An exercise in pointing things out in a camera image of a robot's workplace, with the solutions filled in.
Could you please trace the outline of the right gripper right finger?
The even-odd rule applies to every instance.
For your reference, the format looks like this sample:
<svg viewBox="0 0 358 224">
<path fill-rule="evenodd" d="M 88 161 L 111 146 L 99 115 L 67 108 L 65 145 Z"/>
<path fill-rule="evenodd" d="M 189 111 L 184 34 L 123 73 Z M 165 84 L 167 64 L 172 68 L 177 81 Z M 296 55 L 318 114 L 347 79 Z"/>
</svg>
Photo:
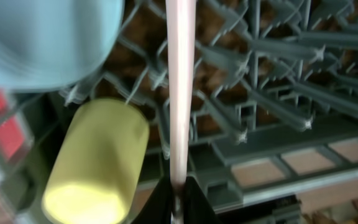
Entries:
<svg viewBox="0 0 358 224">
<path fill-rule="evenodd" d="M 222 224 L 194 177 L 187 177 L 183 194 L 184 224 Z"/>
</svg>

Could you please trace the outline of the yellow plastic cup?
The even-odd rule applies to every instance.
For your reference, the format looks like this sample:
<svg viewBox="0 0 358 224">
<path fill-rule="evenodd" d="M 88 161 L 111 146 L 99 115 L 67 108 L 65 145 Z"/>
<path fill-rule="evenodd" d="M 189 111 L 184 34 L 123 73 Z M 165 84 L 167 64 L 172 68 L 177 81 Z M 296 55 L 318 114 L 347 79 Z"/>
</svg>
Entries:
<svg viewBox="0 0 358 224">
<path fill-rule="evenodd" d="M 141 111 L 101 98 L 80 106 L 44 195 L 52 223 L 121 223 L 131 209 L 149 141 Z"/>
</svg>

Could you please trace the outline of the white plastic fork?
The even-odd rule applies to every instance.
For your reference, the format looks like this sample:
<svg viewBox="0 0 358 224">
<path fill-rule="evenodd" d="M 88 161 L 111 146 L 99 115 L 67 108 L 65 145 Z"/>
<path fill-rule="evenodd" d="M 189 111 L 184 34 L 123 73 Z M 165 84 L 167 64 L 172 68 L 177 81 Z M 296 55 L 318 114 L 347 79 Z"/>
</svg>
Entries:
<svg viewBox="0 0 358 224">
<path fill-rule="evenodd" d="M 170 179 L 186 182 L 195 59 L 195 0 L 166 0 L 170 97 Z"/>
</svg>

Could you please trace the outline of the small light blue bowl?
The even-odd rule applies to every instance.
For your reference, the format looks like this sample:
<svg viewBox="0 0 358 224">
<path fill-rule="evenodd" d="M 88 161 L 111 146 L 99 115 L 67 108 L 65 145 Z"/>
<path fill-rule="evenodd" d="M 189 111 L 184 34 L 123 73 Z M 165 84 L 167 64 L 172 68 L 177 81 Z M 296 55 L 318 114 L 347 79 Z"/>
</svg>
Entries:
<svg viewBox="0 0 358 224">
<path fill-rule="evenodd" d="M 123 0 L 0 0 L 0 89 L 54 91 L 97 72 Z"/>
</svg>

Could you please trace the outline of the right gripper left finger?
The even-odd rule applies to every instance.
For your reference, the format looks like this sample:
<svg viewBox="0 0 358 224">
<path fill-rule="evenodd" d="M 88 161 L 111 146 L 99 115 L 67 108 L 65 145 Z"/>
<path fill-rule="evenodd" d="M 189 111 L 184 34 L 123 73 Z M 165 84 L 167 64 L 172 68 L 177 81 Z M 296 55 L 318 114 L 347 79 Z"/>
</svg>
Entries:
<svg viewBox="0 0 358 224">
<path fill-rule="evenodd" d="M 173 190 L 169 177 L 159 180 L 132 224 L 171 224 Z"/>
</svg>

